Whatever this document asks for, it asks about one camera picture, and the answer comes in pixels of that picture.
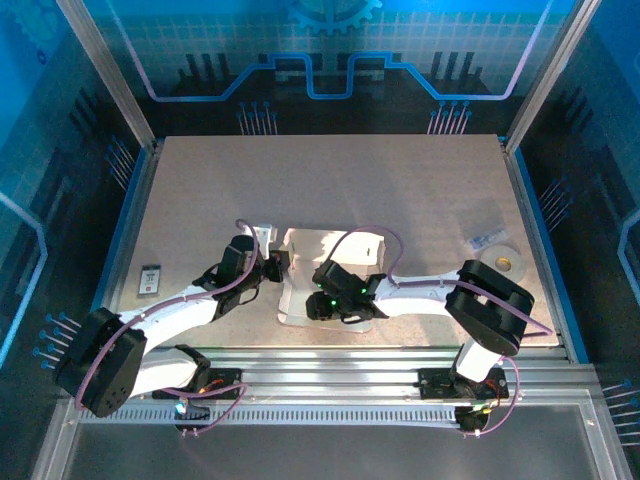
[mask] metal pin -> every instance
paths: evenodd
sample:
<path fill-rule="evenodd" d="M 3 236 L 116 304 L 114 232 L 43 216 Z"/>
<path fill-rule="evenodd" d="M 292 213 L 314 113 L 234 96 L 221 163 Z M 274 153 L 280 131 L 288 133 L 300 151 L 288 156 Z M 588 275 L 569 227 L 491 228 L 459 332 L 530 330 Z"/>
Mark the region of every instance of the metal pin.
<path fill-rule="evenodd" d="M 236 112 L 236 118 L 238 119 L 238 125 L 240 125 L 240 133 L 244 135 L 244 127 L 242 126 L 242 112 Z"/>
<path fill-rule="evenodd" d="M 546 218 L 544 220 L 545 223 L 547 225 L 549 225 L 550 223 L 553 223 L 553 219 L 557 218 L 558 215 L 564 212 L 572 204 L 573 204 L 573 197 L 569 197 L 569 199 L 565 203 L 558 205 L 556 208 L 553 209 L 553 211 L 547 213 Z"/>
<path fill-rule="evenodd" d="M 122 170 L 120 170 L 119 167 L 116 166 L 116 163 L 113 162 L 111 158 L 109 158 L 109 154 L 105 154 L 104 159 L 107 161 L 109 165 L 111 165 L 111 168 L 116 173 L 118 178 L 122 181 L 122 183 L 126 185 L 128 183 L 127 176 L 122 172 Z"/>
<path fill-rule="evenodd" d="M 569 191 L 570 190 L 566 188 L 565 190 L 560 192 L 558 195 L 556 195 L 554 200 L 549 200 L 548 202 L 546 202 L 542 206 L 542 213 L 544 214 L 544 212 L 548 212 L 550 209 L 552 209 L 560 200 L 564 198 L 566 194 L 569 193 Z"/>
<path fill-rule="evenodd" d="M 53 334 L 54 334 L 54 335 L 58 335 L 58 336 L 60 336 L 60 337 L 64 337 L 64 338 L 66 338 L 67 340 L 73 340 L 73 337 L 70 337 L 69 335 L 67 335 L 67 334 L 65 334 L 65 333 L 62 333 L 58 327 L 56 327 L 56 328 L 54 328 L 54 329 L 53 329 Z"/>
<path fill-rule="evenodd" d="M 118 185 L 120 185 L 120 188 L 122 188 L 122 190 L 124 190 L 124 191 L 126 192 L 126 191 L 127 191 L 127 187 L 125 187 L 125 186 L 122 184 L 122 180 L 120 180 L 120 179 L 116 176 L 116 173 L 114 172 L 113 168 L 110 168 L 110 169 L 109 169 L 109 174 L 111 174 L 111 176 L 112 176 L 113 178 L 115 178 L 115 180 L 116 180 L 116 182 L 118 183 Z"/>
<path fill-rule="evenodd" d="M 569 212 L 565 211 L 562 216 L 560 216 L 551 227 L 549 227 L 549 233 L 553 232 L 558 225 L 562 223 L 562 221 L 569 216 Z"/>
<path fill-rule="evenodd" d="M 451 102 L 451 110 L 449 110 L 449 119 L 447 120 L 447 126 L 444 127 L 444 132 L 447 133 L 447 130 L 449 129 L 449 124 L 451 123 L 451 120 L 453 119 L 453 109 L 456 108 L 458 106 L 458 102 L 456 102 L 455 100 L 453 102 Z"/>
<path fill-rule="evenodd" d="M 118 153 L 113 148 L 113 145 L 109 144 L 107 146 L 107 150 L 109 150 L 109 153 L 113 155 L 113 158 L 116 159 L 116 161 L 118 162 L 118 165 L 120 165 L 122 170 L 127 172 L 127 175 L 131 175 L 133 173 L 133 169 L 131 168 L 131 165 L 129 165 L 129 162 L 127 162 L 127 160 L 124 157 L 118 155 Z"/>
<path fill-rule="evenodd" d="M 449 131 L 447 132 L 448 135 L 451 135 L 453 133 L 453 128 L 456 125 L 456 122 L 458 121 L 458 117 L 460 116 L 460 112 L 456 111 L 453 112 L 453 116 L 455 117 L 455 120 L 453 122 L 451 122 L 451 127 L 449 127 Z"/>
<path fill-rule="evenodd" d="M 276 120 L 276 116 L 277 116 L 277 112 L 271 112 L 271 118 L 273 120 L 273 131 L 275 132 L 276 135 L 280 135 L 278 133 L 278 121 Z"/>
<path fill-rule="evenodd" d="M 435 110 L 431 110 L 431 114 L 429 118 L 429 126 L 427 127 L 427 135 L 431 135 L 431 127 L 433 126 L 433 120 L 436 118 L 436 115 L 438 114 L 438 112 L 436 112 Z"/>
<path fill-rule="evenodd" d="M 246 105 L 246 103 L 240 102 L 238 105 L 240 105 L 240 108 L 242 109 L 242 116 L 244 117 L 244 126 L 246 127 L 247 135 L 249 135 L 249 122 L 247 121 L 247 111 L 244 109 L 244 106 Z"/>
<path fill-rule="evenodd" d="M 447 104 L 447 102 L 445 102 L 444 100 L 440 100 L 438 102 L 438 105 L 440 105 L 440 108 L 438 108 L 438 113 L 436 114 L 436 123 L 433 126 L 433 133 L 436 133 L 436 130 L 438 129 L 438 121 L 440 120 L 440 114 L 442 113 L 442 108 Z"/>
<path fill-rule="evenodd" d="M 124 141 L 123 140 L 118 140 L 115 135 L 111 135 L 111 139 L 114 142 L 116 142 L 116 145 L 118 146 L 118 149 L 127 158 L 127 160 L 129 160 L 129 162 L 131 162 L 132 165 L 135 165 L 136 161 L 134 160 L 134 158 L 131 155 L 131 153 L 129 153 L 129 150 L 125 146 Z"/>
<path fill-rule="evenodd" d="M 74 330 L 71 327 L 67 327 L 64 323 L 62 323 L 62 322 L 56 320 L 55 318 L 53 318 L 53 315 L 51 315 L 50 313 L 47 313 L 47 315 L 44 318 L 45 318 L 45 321 L 47 323 L 55 323 L 56 325 L 60 325 L 62 328 L 66 329 L 66 330 L 69 330 L 72 333 L 78 333 L 77 330 Z"/>
<path fill-rule="evenodd" d="M 553 221 L 558 218 L 562 212 L 564 212 L 567 208 L 569 208 L 569 205 L 571 205 L 573 202 L 571 199 L 569 199 L 569 201 L 567 201 L 567 203 L 564 203 L 562 205 L 559 205 L 558 208 L 555 208 L 553 210 L 553 212 L 550 212 L 544 219 L 544 223 L 546 225 L 551 225 L 553 223 Z"/>
<path fill-rule="evenodd" d="M 46 353 L 43 353 L 40 351 L 40 349 L 38 347 L 34 347 L 33 350 L 31 350 L 31 353 L 34 357 L 37 357 L 38 355 L 41 355 L 43 357 L 48 358 L 49 360 L 53 360 L 54 362 L 59 362 L 60 359 L 58 357 L 54 357 L 53 355 L 48 355 Z"/>
<path fill-rule="evenodd" d="M 464 118 L 464 114 L 467 111 L 467 107 L 469 106 L 469 100 L 465 100 L 462 102 L 462 113 L 460 114 L 460 118 L 458 118 L 458 125 L 454 129 L 453 133 L 457 133 L 460 130 L 460 125 L 462 124 L 462 119 Z"/>
<path fill-rule="evenodd" d="M 67 322 L 69 322 L 72 325 L 75 325 L 76 327 L 80 328 L 82 325 L 80 325 L 78 322 L 74 321 L 72 318 L 67 317 L 67 314 L 64 312 L 60 312 L 58 314 L 58 318 L 60 320 L 65 320 Z"/>
<path fill-rule="evenodd" d="M 608 392 L 610 390 L 615 390 L 616 388 L 631 388 L 631 380 L 628 378 L 624 379 L 624 382 L 619 383 L 618 385 L 613 385 L 612 387 L 603 388 L 602 392 Z"/>
<path fill-rule="evenodd" d="M 640 410 L 636 410 L 635 412 L 618 413 L 616 415 L 611 415 L 611 418 L 628 417 L 629 415 L 638 415 L 638 414 L 640 414 Z"/>
<path fill-rule="evenodd" d="M 560 185 L 562 185 L 562 183 L 564 182 L 564 175 L 562 176 L 562 178 L 560 180 L 557 181 L 557 183 L 551 188 L 551 190 L 549 190 L 549 187 L 547 187 L 547 189 L 545 190 L 545 192 L 540 195 L 540 199 L 539 202 L 543 202 L 549 195 L 551 195 Z"/>
<path fill-rule="evenodd" d="M 442 112 L 442 120 L 440 121 L 440 128 L 438 129 L 438 135 L 442 133 L 442 128 L 444 127 L 444 123 L 447 120 L 448 116 L 449 116 L 449 112 L 447 111 Z"/>
<path fill-rule="evenodd" d="M 47 331 L 46 330 L 40 330 L 40 333 L 38 333 L 38 336 L 44 340 L 51 340 L 52 342 L 56 342 L 58 345 L 62 345 L 63 347 L 69 347 L 68 343 L 64 343 L 63 341 L 58 340 L 57 338 L 53 338 L 50 335 L 47 335 Z"/>
<path fill-rule="evenodd" d="M 60 350 L 59 348 L 56 348 L 56 346 L 53 343 L 50 343 L 49 345 L 47 345 L 47 352 L 59 353 L 60 355 L 64 355 L 64 350 Z"/>
<path fill-rule="evenodd" d="M 458 132 L 460 135 L 464 135 L 464 131 L 467 128 L 467 122 L 470 116 L 471 116 L 471 110 L 467 110 L 467 112 L 464 114 L 464 122 L 462 122 L 462 128 Z"/>
<path fill-rule="evenodd" d="M 269 102 L 262 102 L 262 106 L 267 112 L 266 117 L 267 117 L 267 125 L 269 125 L 269 135 L 272 135 L 273 131 L 271 130 L 271 115 L 269 115 Z"/>
<path fill-rule="evenodd" d="M 633 408 L 638 408 L 640 407 L 640 402 L 636 397 L 633 397 L 627 403 L 618 403 L 617 405 L 610 405 L 609 410 L 613 410 L 614 408 L 620 408 L 620 407 L 628 407 L 628 406 L 632 406 Z"/>
<path fill-rule="evenodd" d="M 267 134 L 267 127 L 264 124 L 264 117 L 265 117 L 265 113 L 264 112 L 260 112 L 258 114 L 258 116 L 260 117 L 260 121 L 262 122 L 262 134 L 266 135 Z"/>
<path fill-rule="evenodd" d="M 256 126 L 258 127 L 258 135 L 260 135 L 260 123 L 258 123 L 258 102 L 251 102 L 251 106 L 253 107 L 253 113 L 256 119 Z"/>
<path fill-rule="evenodd" d="M 558 183 L 558 179 L 554 178 L 553 180 L 551 180 L 551 183 L 549 184 L 549 186 L 547 188 L 544 189 L 544 192 L 542 192 L 540 194 L 540 200 L 542 200 L 547 193 Z"/>
<path fill-rule="evenodd" d="M 251 132 L 252 132 L 252 135 L 255 135 L 255 134 L 256 134 L 256 126 L 255 126 L 255 124 L 253 123 L 253 112 L 249 112 L 249 113 L 247 113 L 247 116 L 249 117 L 249 123 L 251 123 Z"/>
<path fill-rule="evenodd" d="M 640 420 L 636 420 L 635 422 L 618 423 L 617 425 L 614 424 L 614 427 L 629 427 L 631 425 L 640 425 Z"/>

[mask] white box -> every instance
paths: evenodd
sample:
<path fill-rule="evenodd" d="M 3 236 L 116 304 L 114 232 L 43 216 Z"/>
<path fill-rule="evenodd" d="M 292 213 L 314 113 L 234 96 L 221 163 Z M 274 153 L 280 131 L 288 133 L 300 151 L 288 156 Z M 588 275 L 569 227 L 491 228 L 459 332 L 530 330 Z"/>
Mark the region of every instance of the white box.
<path fill-rule="evenodd" d="M 320 321 L 307 317 L 305 302 L 312 293 L 320 290 L 311 280 L 315 269 L 327 259 L 331 249 L 345 233 L 335 230 L 287 230 L 283 248 L 290 252 L 291 268 L 285 275 L 280 298 L 278 320 L 282 324 L 357 333 L 371 329 L 371 322 L 345 325 L 340 320 Z M 384 237 L 356 232 L 345 238 L 332 260 L 348 272 L 365 278 L 381 272 L 384 251 Z"/>

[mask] cable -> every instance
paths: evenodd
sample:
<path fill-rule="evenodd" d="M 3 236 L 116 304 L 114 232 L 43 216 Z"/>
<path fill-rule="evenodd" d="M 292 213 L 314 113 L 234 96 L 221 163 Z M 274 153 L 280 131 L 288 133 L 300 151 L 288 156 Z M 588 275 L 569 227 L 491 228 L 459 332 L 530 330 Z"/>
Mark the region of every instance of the cable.
<path fill-rule="evenodd" d="M 180 390 L 175 390 L 173 388 L 164 388 L 162 391 L 170 395 L 176 395 L 178 397 L 189 398 L 189 399 L 199 399 L 199 398 L 214 397 L 216 395 L 220 395 L 221 393 L 226 393 L 232 390 L 240 389 L 238 398 L 236 398 L 234 402 L 229 406 L 229 408 L 222 415 L 216 418 L 213 423 L 202 428 L 194 428 L 193 430 L 187 430 L 187 429 L 183 430 L 184 435 L 191 435 L 191 436 L 197 437 L 201 433 L 208 432 L 212 428 L 215 428 L 220 422 L 222 422 L 225 418 L 227 418 L 231 414 L 231 412 L 240 404 L 242 397 L 244 397 L 244 395 L 247 393 L 248 387 L 249 385 L 247 385 L 246 383 L 236 383 L 234 385 L 229 385 L 228 387 L 218 388 L 216 390 L 211 390 L 210 392 L 204 392 L 204 393 L 182 392 Z"/>
<path fill-rule="evenodd" d="M 399 282 L 399 283 L 396 282 L 394 280 L 394 278 L 393 278 L 393 270 L 396 268 L 396 265 L 398 264 L 398 262 L 402 258 L 402 255 L 404 254 L 404 242 L 400 238 L 400 235 L 398 235 L 396 232 L 394 232 L 393 230 L 391 230 L 391 229 L 389 229 L 387 227 L 382 227 L 380 225 L 367 225 L 367 226 L 364 226 L 364 227 L 354 228 L 353 230 L 348 231 L 342 237 L 340 237 L 338 242 L 334 245 L 333 249 L 331 250 L 331 252 L 327 256 L 327 260 L 326 261 L 329 261 L 331 259 L 331 257 L 333 256 L 333 254 L 337 250 L 338 246 L 342 243 L 342 241 L 346 237 L 351 235 L 352 233 L 355 233 L 355 232 L 369 232 L 369 231 L 375 231 L 375 230 L 382 230 L 382 231 L 384 231 L 386 233 L 389 233 L 389 234 L 393 235 L 396 238 L 396 240 L 398 240 L 398 244 L 400 245 L 400 252 L 398 253 L 398 256 L 391 263 L 391 266 L 389 267 L 389 270 L 387 270 L 387 278 L 389 280 L 389 283 L 391 283 L 392 285 L 394 285 L 396 287 L 406 287 L 406 288 L 410 288 L 410 287 L 437 287 L 437 286 L 441 286 L 441 285 L 451 285 L 451 286 L 462 287 L 464 289 L 472 291 L 473 293 L 475 293 L 477 295 L 481 295 L 483 297 L 486 297 L 488 300 L 490 300 L 491 302 L 495 303 L 499 307 L 505 309 L 507 312 L 511 313 L 512 315 L 515 315 L 520 320 L 539 328 L 540 330 L 542 330 L 542 332 L 540 332 L 540 333 L 544 333 L 544 335 L 553 335 L 553 330 L 551 330 L 546 325 L 543 325 L 542 323 L 538 322 L 537 320 L 534 320 L 529 315 L 521 312 L 520 310 L 518 310 L 517 308 L 513 307 L 512 305 L 509 305 L 504 300 L 496 297 L 492 293 L 487 292 L 485 289 L 480 288 L 477 285 L 473 285 L 473 284 L 468 283 L 468 282 L 463 282 L 461 280 L 445 280 L 445 279 L 442 279 L 442 280 L 440 280 L 440 279 L 437 279 L 437 280 L 420 280 L 420 281 L 415 281 L 415 282 Z"/>
<path fill-rule="evenodd" d="M 480 437 L 482 435 L 486 435 L 487 433 L 496 431 L 511 416 L 511 413 L 513 412 L 513 409 L 516 408 L 516 403 L 518 402 L 518 394 L 520 393 L 520 370 L 518 369 L 516 362 L 514 362 L 512 358 L 510 357 L 502 357 L 502 358 L 503 360 L 507 360 L 509 363 L 511 363 L 511 365 L 513 366 L 513 371 L 516 374 L 516 389 L 513 392 L 513 400 L 511 401 L 511 405 L 509 405 L 509 409 L 507 410 L 507 413 L 505 413 L 504 417 L 502 417 L 500 421 L 496 423 L 493 427 L 485 428 L 484 430 L 476 432 L 475 433 L 476 437 Z"/>
<path fill-rule="evenodd" d="M 153 315 L 154 313 L 157 313 L 160 310 L 163 310 L 163 309 L 165 309 L 167 307 L 175 305 L 176 303 L 189 302 L 191 300 L 200 300 L 200 299 L 205 299 L 205 298 L 211 298 L 214 295 L 219 295 L 219 294 L 224 293 L 224 292 L 226 292 L 228 290 L 231 290 L 232 288 L 235 288 L 237 285 L 242 283 L 249 276 L 249 274 L 253 271 L 253 267 L 255 267 L 256 260 L 258 259 L 258 251 L 259 251 L 258 235 L 256 234 L 255 229 L 251 225 L 249 225 L 249 223 L 247 223 L 246 220 L 242 220 L 242 219 L 236 220 L 236 227 L 242 228 L 243 226 L 248 227 L 249 230 L 251 231 L 251 235 L 253 236 L 253 252 L 251 254 L 251 262 L 249 264 L 249 268 L 247 270 L 245 270 L 242 275 L 240 275 L 237 279 L 235 279 L 229 285 L 226 285 L 226 286 L 224 286 L 222 288 L 219 288 L 217 290 L 212 290 L 212 291 L 209 291 L 209 292 L 194 293 L 192 295 L 187 295 L 187 296 L 184 296 L 184 297 L 170 298 L 168 300 L 165 300 L 164 302 L 160 302 L 160 303 L 148 308 L 144 312 L 136 315 L 133 319 L 129 320 L 127 323 L 122 325 L 118 329 L 118 331 L 116 331 L 116 333 L 114 333 L 111 336 L 111 338 L 109 340 L 107 340 L 107 342 L 104 344 L 104 346 L 102 347 L 100 352 L 98 352 L 98 354 L 96 355 L 96 358 L 93 359 L 93 362 L 91 363 L 91 366 L 89 367 L 89 370 L 87 370 L 87 373 L 85 374 L 84 378 L 82 379 L 82 382 L 80 383 L 80 387 L 78 387 L 78 391 L 76 392 L 76 395 L 75 395 L 74 405 L 75 405 L 77 410 L 82 410 L 84 408 L 82 406 L 82 397 L 84 397 L 84 394 L 85 394 L 85 392 L 87 390 L 87 386 L 89 385 L 89 382 L 91 381 L 91 379 L 95 375 L 96 370 L 100 366 L 100 363 L 102 362 L 102 360 L 104 360 L 104 357 L 107 355 L 107 353 L 109 352 L 111 347 L 116 343 L 116 340 L 118 340 L 118 338 L 120 338 L 122 336 L 122 334 L 124 334 L 124 332 L 126 332 L 128 329 L 132 328 L 134 325 L 137 325 L 138 323 L 140 323 L 146 317 L 148 317 L 150 315 Z"/>

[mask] blue line design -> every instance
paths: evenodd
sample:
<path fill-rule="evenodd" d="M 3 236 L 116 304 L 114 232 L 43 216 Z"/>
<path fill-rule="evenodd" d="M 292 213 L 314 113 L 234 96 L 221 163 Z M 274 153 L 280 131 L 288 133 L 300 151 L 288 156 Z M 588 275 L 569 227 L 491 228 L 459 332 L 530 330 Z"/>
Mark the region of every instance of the blue line design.
<path fill-rule="evenodd" d="M 11 326 L 9 327 L 9 331 L 7 335 L 4 337 L 4 341 L 2 342 L 2 348 L 0 348 L 0 369 L 4 365 L 5 360 L 7 359 L 7 355 L 9 354 L 9 349 L 13 344 L 13 341 L 16 338 L 16 334 L 18 333 L 18 328 L 22 323 L 22 319 L 24 318 L 24 314 L 27 311 L 27 307 L 31 302 L 31 297 L 33 296 L 33 292 L 36 289 L 36 285 L 38 284 L 38 280 L 40 280 L 40 275 L 42 274 L 42 270 L 44 270 L 44 265 L 47 263 L 47 258 L 49 256 L 49 252 L 47 251 L 47 242 L 44 236 L 44 229 L 42 228 L 42 224 L 38 222 L 32 215 L 27 213 L 22 207 L 16 204 L 13 200 L 7 197 L 4 193 L 0 192 L 0 202 L 7 206 L 12 212 L 18 215 L 24 222 L 33 228 L 38 237 L 38 246 L 40 248 L 40 258 L 38 258 L 38 263 L 36 263 L 36 268 L 33 270 L 31 274 L 31 279 L 27 285 L 27 289 L 24 292 L 24 296 L 22 297 L 22 301 L 18 306 L 18 310 L 16 311 L 15 316 L 13 317 L 13 321 L 11 322 Z"/>
<path fill-rule="evenodd" d="M 625 253 L 627 243 L 629 242 L 629 230 L 631 230 L 631 228 L 638 222 L 640 222 L 640 209 L 636 210 L 629 217 L 627 217 L 627 219 L 622 224 L 622 231 L 620 232 L 620 242 L 618 243 L 618 258 L 620 259 L 622 269 L 627 276 L 627 280 L 629 280 L 631 290 L 633 290 L 633 294 L 636 296 L 636 301 L 638 302 L 638 305 L 640 305 L 640 285 L 638 285 L 638 279 L 633 273 L 633 268 L 631 268 L 631 264 L 629 263 L 629 259 L 627 258 L 627 255 Z"/>
<path fill-rule="evenodd" d="M 573 311 L 573 307 L 571 306 L 569 293 L 567 292 L 567 287 L 565 286 L 564 280 L 562 279 L 560 265 L 558 265 L 558 260 L 556 259 L 555 252 L 553 251 L 553 246 L 551 245 L 551 238 L 549 237 L 549 233 L 544 226 L 542 211 L 540 210 L 540 205 L 538 205 L 538 202 L 536 201 L 536 193 L 533 189 L 533 182 L 531 182 L 529 170 L 527 170 L 527 165 L 524 163 L 524 157 L 522 156 L 520 148 L 516 150 L 515 156 L 518 162 L 518 168 L 520 169 L 520 173 L 522 174 L 524 187 L 527 190 L 527 197 L 529 197 L 529 203 L 531 204 L 531 209 L 533 210 L 533 216 L 536 220 L 536 224 L 538 225 L 538 231 L 540 232 L 544 254 L 549 261 L 551 275 L 553 276 L 553 280 L 558 290 L 560 305 L 562 306 L 562 311 L 564 312 L 564 317 L 567 321 L 569 335 L 571 336 L 571 343 L 573 344 L 573 349 L 576 352 L 576 359 L 578 360 L 578 363 L 589 363 L 589 356 L 587 355 L 587 349 L 584 346 L 584 341 L 582 340 L 582 335 L 580 334 L 580 327 L 578 327 L 578 321 Z"/>
<path fill-rule="evenodd" d="M 147 152 L 144 148 L 140 149 L 138 159 L 136 160 L 136 166 L 133 169 L 131 175 L 131 181 L 127 188 L 127 193 L 124 196 L 124 202 L 122 202 L 122 209 L 120 210 L 120 216 L 118 217 L 118 223 L 113 231 L 113 237 L 111 238 L 111 244 L 109 245 L 109 251 L 107 252 L 107 258 L 104 261 L 104 267 L 102 267 L 102 275 L 100 275 L 100 281 L 96 287 L 96 293 L 93 296 L 93 302 L 91 303 L 91 311 L 97 310 L 102 306 L 104 300 L 104 294 L 107 289 L 107 281 L 109 280 L 109 273 L 113 268 L 113 264 L 116 261 L 116 253 L 118 247 L 122 241 L 122 235 L 124 234 L 124 226 L 127 223 L 127 217 L 133 204 L 133 197 L 135 195 L 136 187 L 140 181 L 142 175 L 142 169 L 145 164 Z"/>
<path fill-rule="evenodd" d="M 520 78 L 520 74 L 522 73 L 522 69 L 529 58 L 529 54 L 533 49 L 533 45 L 536 40 L 540 36 L 540 31 L 549 16 L 549 12 L 551 10 L 551 6 L 555 0 L 550 0 L 547 3 L 536 27 L 531 34 L 531 38 L 527 42 L 527 46 L 522 52 L 522 57 L 520 58 L 518 65 L 516 66 L 513 76 L 509 81 L 507 89 L 504 93 L 493 95 L 493 94 L 442 94 L 439 93 L 433 85 L 431 85 L 422 74 L 416 69 L 416 67 L 412 63 L 408 62 L 394 62 L 393 61 L 393 52 L 385 52 L 385 51 L 370 51 L 370 52 L 357 52 L 351 54 L 349 60 L 347 61 L 347 88 L 344 93 L 316 93 L 315 88 L 313 86 L 313 66 L 311 57 L 307 53 L 303 52 L 291 52 L 291 53 L 271 53 L 267 55 L 266 63 L 252 63 L 247 68 L 245 68 L 240 75 L 227 87 L 227 89 L 221 95 L 195 95 L 195 96 L 180 96 L 180 97 L 161 97 L 158 96 L 151 85 L 151 81 L 147 76 L 144 67 L 142 66 L 142 62 L 138 57 L 138 54 L 133 47 L 133 43 L 131 39 L 127 35 L 120 18 L 116 14 L 113 6 L 109 5 L 111 8 L 111 13 L 113 15 L 114 22 L 122 35 L 122 38 L 129 50 L 129 54 L 140 74 L 142 82 L 145 85 L 147 93 L 149 96 L 159 103 L 188 103 L 188 102 L 224 102 L 231 97 L 231 95 L 242 85 L 242 83 L 254 72 L 263 71 L 263 70 L 275 70 L 276 69 L 276 60 L 302 60 L 305 64 L 305 73 L 306 73 L 306 84 L 307 84 L 307 94 L 309 98 L 313 100 L 346 100 L 353 95 L 353 84 L 355 78 L 355 63 L 359 59 L 383 59 L 384 60 L 384 68 L 389 70 L 406 70 L 421 86 L 424 88 L 435 100 L 473 100 L 473 101 L 502 101 L 513 93 L 513 90 Z"/>

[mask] blue wall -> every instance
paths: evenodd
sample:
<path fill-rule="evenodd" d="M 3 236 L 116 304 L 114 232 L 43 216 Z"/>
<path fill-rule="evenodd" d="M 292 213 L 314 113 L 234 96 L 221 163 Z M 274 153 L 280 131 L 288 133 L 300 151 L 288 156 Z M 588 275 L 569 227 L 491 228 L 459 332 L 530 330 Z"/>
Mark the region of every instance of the blue wall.
<path fill-rule="evenodd" d="M 546 228 L 605 386 L 640 382 L 639 52 L 638 2 L 603 0 L 522 144 L 543 209 L 560 180 Z"/>
<path fill-rule="evenodd" d="M 280 112 L 281 133 L 426 132 L 445 100 L 472 102 L 466 133 L 503 134 L 573 4 L 119 0 L 112 11 L 93 0 L 89 8 L 159 135 L 239 134 L 238 103 L 265 100 Z M 368 60 L 349 63 L 358 55 Z M 334 100 L 343 104 L 321 105 Z M 317 122 L 302 122 L 301 110 Z M 347 121 L 349 112 L 362 118 Z"/>

